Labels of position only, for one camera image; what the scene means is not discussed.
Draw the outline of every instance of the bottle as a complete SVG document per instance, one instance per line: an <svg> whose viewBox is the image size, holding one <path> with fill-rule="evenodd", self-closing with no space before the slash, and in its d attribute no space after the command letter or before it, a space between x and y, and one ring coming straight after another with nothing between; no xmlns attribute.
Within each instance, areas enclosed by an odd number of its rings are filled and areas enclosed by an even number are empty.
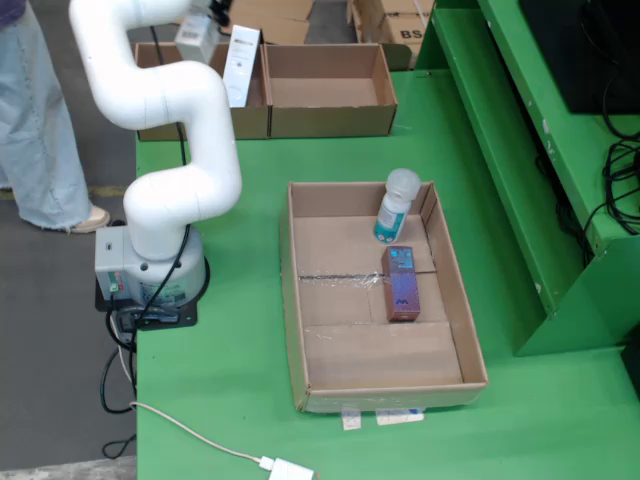
<svg viewBox="0 0 640 480"><path fill-rule="evenodd" d="M381 242L391 244L400 236L411 202L418 196L420 178L411 170L397 168L389 174L386 187L374 233Z"/></svg>

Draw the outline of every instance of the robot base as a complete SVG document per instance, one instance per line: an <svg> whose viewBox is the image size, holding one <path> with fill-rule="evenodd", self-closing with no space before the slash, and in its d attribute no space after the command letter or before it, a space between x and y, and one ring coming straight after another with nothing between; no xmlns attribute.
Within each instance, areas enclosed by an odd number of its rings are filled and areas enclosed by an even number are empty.
<svg viewBox="0 0 640 480"><path fill-rule="evenodd" d="M169 272L173 259L149 261L132 248L126 226L100 229L96 234L95 306L114 312L123 341L135 329L157 330L197 323L196 303L209 285L209 264L200 234L191 229L185 250L171 279L140 321L148 300Z"/></svg>

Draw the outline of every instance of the green tabletop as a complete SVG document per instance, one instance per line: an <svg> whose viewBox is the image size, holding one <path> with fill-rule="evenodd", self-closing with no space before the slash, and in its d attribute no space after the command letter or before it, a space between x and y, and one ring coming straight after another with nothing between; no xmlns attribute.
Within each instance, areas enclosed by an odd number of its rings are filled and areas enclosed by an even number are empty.
<svg viewBox="0 0 640 480"><path fill-rule="evenodd" d="M202 222L212 268L192 328L141 332L139 399L223 445L281 457L327 479L637 478L640 403L616 350L514 358L544 318L531 277L447 72L394 75L386 138L238 142L243 195ZM179 164L177 143L138 143L138 173ZM278 218L289 181L434 180L491 384L424 422L345 432L294 408L285 347ZM266 479L244 459L138 413L138 478Z"/></svg>

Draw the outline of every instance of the light blue jeans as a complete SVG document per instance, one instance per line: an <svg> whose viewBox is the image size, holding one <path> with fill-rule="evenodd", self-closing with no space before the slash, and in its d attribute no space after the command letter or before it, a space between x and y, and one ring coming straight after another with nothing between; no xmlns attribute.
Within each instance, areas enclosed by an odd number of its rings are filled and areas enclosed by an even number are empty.
<svg viewBox="0 0 640 480"><path fill-rule="evenodd" d="M2 187L13 189L20 217L39 227L65 229L89 218L69 111L30 5L0 28Z"/></svg>

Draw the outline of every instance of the sneaker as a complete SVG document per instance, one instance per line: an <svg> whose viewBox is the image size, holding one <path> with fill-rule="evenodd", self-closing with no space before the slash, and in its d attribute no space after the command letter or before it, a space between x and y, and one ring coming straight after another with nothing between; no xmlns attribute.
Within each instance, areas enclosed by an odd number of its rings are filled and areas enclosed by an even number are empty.
<svg viewBox="0 0 640 480"><path fill-rule="evenodd" d="M97 229L109 225L110 220L111 216L109 212L95 205L91 205L91 215L89 215L89 218L71 228L71 233L93 233Z"/></svg>

